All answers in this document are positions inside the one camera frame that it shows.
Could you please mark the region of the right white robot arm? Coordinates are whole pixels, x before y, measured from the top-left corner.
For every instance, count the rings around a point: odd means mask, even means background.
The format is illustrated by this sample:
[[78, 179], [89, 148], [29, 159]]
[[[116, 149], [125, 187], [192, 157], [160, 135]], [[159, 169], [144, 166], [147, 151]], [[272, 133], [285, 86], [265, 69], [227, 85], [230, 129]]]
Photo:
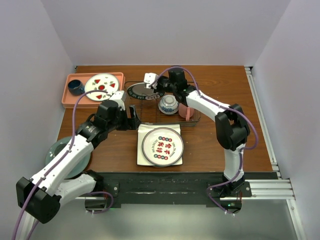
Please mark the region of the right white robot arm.
[[172, 93], [176, 100], [193, 108], [214, 121], [218, 143], [224, 148], [225, 167], [223, 172], [223, 192], [230, 197], [235, 196], [240, 190], [244, 179], [243, 155], [250, 135], [248, 119], [238, 104], [229, 105], [221, 103], [205, 95], [192, 77], [190, 84], [183, 67], [173, 66], [163, 74], [146, 73], [144, 83], [146, 88], [158, 93]]

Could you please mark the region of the blue floral small bowl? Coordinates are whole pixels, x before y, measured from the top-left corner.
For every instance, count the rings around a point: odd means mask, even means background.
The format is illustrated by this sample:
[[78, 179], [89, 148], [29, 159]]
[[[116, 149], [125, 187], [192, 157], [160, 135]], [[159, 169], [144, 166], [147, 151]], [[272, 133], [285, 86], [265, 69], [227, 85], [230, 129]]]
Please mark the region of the blue floral small bowl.
[[164, 95], [158, 103], [159, 110], [166, 115], [173, 115], [179, 110], [179, 103], [174, 95]]

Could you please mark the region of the green rim white plate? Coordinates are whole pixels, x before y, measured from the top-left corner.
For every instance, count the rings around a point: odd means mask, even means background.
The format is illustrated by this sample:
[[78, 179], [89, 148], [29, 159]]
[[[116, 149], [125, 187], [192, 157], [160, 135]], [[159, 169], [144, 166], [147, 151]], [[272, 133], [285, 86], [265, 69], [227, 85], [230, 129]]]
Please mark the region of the green rim white plate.
[[127, 94], [137, 100], [155, 100], [163, 97], [165, 94], [161, 92], [154, 92], [151, 88], [146, 88], [144, 83], [136, 83], [127, 89]]

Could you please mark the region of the white plate red characters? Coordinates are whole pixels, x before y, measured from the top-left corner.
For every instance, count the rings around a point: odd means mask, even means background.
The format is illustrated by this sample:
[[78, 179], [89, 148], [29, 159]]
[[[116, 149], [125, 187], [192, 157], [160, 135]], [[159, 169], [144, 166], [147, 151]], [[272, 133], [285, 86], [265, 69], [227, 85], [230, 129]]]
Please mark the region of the white plate red characters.
[[141, 150], [145, 159], [155, 167], [181, 165], [184, 142], [177, 130], [157, 127], [143, 137]]

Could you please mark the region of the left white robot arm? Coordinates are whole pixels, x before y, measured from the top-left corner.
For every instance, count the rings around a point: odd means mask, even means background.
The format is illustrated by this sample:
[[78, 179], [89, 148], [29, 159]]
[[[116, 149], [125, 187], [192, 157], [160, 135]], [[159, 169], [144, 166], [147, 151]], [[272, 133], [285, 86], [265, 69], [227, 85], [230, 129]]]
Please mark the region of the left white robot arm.
[[65, 148], [32, 178], [22, 177], [16, 183], [18, 206], [42, 224], [58, 213], [62, 194], [59, 185], [69, 172], [114, 130], [136, 130], [141, 124], [136, 107], [129, 106], [130, 116], [121, 100], [105, 100], [74, 132]]

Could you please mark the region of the pink mug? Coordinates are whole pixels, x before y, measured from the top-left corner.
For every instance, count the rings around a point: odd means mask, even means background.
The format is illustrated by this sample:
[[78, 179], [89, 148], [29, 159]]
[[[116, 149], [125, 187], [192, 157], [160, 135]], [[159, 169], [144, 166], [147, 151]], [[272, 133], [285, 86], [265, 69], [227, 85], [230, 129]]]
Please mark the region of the pink mug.
[[184, 118], [186, 121], [189, 121], [191, 117], [194, 115], [195, 109], [189, 106], [186, 106], [182, 103], [179, 104], [178, 114]]

